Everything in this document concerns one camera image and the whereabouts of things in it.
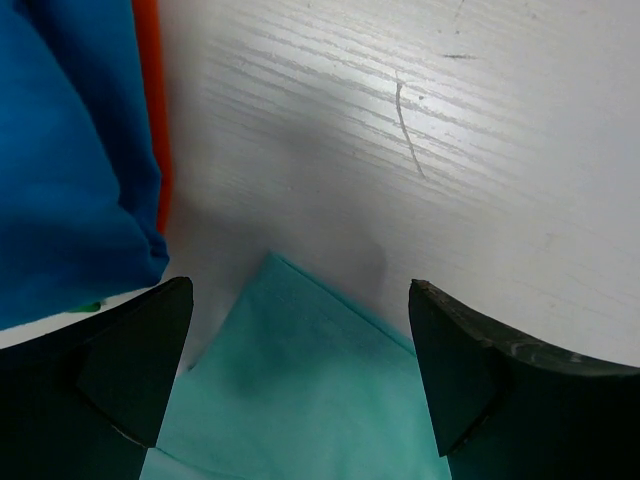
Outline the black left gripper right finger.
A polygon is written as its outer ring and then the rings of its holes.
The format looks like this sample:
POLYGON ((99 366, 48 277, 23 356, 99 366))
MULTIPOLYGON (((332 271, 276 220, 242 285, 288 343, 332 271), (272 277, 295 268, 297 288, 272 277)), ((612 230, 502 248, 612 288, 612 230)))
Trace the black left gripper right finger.
POLYGON ((412 282, 438 453, 455 479, 635 479, 639 371, 566 350, 412 282))

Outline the teal t shirt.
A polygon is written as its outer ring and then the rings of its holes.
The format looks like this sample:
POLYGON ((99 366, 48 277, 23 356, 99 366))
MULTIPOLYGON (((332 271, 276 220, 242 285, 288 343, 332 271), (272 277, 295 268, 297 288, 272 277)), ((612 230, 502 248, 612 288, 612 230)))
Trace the teal t shirt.
POLYGON ((446 479, 412 342, 267 256, 174 383, 145 479, 446 479))

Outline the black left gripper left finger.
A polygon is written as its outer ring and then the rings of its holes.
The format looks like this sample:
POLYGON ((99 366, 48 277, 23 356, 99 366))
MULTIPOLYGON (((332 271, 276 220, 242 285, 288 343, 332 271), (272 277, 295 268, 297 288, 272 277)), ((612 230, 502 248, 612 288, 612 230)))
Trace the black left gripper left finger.
POLYGON ((193 310, 173 278, 1 352, 4 479, 137 479, 159 437, 193 310))

